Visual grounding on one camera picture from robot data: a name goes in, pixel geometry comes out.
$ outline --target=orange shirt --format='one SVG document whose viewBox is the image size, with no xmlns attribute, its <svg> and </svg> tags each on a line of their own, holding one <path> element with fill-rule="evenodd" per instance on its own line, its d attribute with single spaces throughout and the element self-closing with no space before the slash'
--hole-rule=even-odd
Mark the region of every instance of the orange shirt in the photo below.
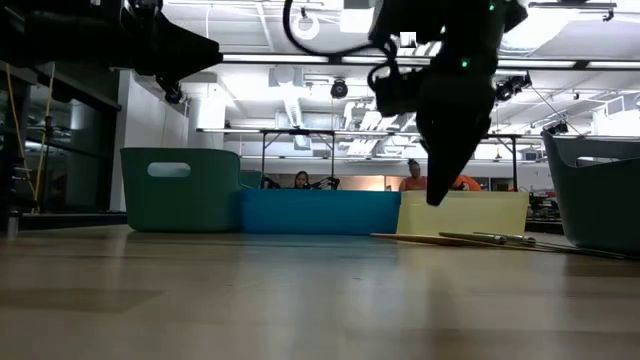
<svg viewBox="0 0 640 360">
<path fill-rule="evenodd" d="M 427 178 L 424 176 L 420 176 L 417 179 L 414 179 L 411 176 L 404 178 L 400 183 L 400 191 L 411 190 L 427 190 Z"/>
<path fill-rule="evenodd" d="M 453 187 L 456 188 L 462 185 L 464 185 L 464 189 L 466 191 L 482 191 L 480 184 L 468 176 L 460 175 L 458 176 L 458 179 L 456 179 L 456 182 L 453 183 Z"/>
</svg>

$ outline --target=security camera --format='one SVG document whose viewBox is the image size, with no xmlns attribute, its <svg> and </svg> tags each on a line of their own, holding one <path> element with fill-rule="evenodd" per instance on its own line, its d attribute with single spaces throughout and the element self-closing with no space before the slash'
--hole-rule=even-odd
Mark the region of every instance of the security camera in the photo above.
<svg viewBox="0 0 640 360">
<path fill-rule="evenodd" d="M 344 99 L 349 93 L 349 87 L 344 79 L 336 79 L 331 87 L 331 97 L 334 99 Z"/>
</svg>

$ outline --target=rope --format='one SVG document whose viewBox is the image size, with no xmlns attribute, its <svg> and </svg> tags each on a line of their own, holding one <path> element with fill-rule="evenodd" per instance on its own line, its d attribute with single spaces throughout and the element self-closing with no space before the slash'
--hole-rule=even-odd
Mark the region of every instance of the rope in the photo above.
<svg viewBox="0 0 640 360">
<path fill-rule="evenodd" d="M 43 163 L 44 163 L 44 144 L 47 140 L 47 126 L 50 124 L 47 124 L 47 119 L 49 118 L 49 114 L 51 112 L 51 102 L 53 101 L 53 80 L 54 80 L 54 76 L 56 74 L 56 63 L 53 63 L 53 66 L 51 67 L 51 77 L 49 78 L 49 96 L 47 99 L 47 110 L 45 111 L 45 128 L 44 131 L 42 132 L 42 139 L 40 140 L 40 161 L 38 162 L 38 174 L 36 177 L 36 191 L 33 197 L 33 200 L 37 203 L 38 202 L 38 198 L 40 195 L 40 181 L 42 179 L 42 173 L 43 173 Z M 40 212 L 40 206 L 37 207 L 37 212 Z"/>
<path fill-rule="evenodd" d="M 33 188 L 33 184 L 31 183 L 31 172 L 29 171 L 29 167 L 27 166 L 27 157 L 25 156 L 24 143 L 22 142 L 22 134 L 20 133 L 20 122 L 18 121 L 16 103 L 13 97 L 13 85 L 11 83 L 11 66 L 9 64 L 5 64 L 5 69 L 7 72 L 7 87 L 9 88 L 9 103 L 11 104 L 11 113 L 13 114 L 13 122 L 16 127 L 16 137 L 18 138 L 18 146 L 20 147 L 20 155 L 22 156 L 22 165 L 26 170 L 27 182 L 29 183 L 31 194 L 35 197 L 36 191 Z"/>
</svg>

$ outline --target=green plastic bin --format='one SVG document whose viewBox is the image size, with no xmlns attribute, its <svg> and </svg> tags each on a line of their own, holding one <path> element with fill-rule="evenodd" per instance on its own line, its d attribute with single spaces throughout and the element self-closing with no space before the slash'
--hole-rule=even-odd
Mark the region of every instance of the green plastic bin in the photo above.
<svg viewBox="0 0 640 360">
<path fill-rule="evenodd" d="M 145 232 L 241 229 L 240 158 L 212 149 L 125 148 L 129 226 Z"/>
<path fill-rule="evenodd" d="M 259 189 L 260 185 L 262 184 L 262 171 L 240 171 L 240 183 L 251 189 Z"/>
</svg>

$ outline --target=blue plastic bin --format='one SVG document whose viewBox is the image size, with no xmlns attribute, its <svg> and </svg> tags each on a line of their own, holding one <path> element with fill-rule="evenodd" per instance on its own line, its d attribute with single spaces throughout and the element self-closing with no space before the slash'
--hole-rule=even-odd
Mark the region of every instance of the blue plastic bin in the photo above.
<svg viewBox="0 0 640 360">
<path fill-rule="evenodd" d="M 250 234 L 394 234 L 400 193 L 256 190 L 242 192 L 244 232 Z"/>
</svg>

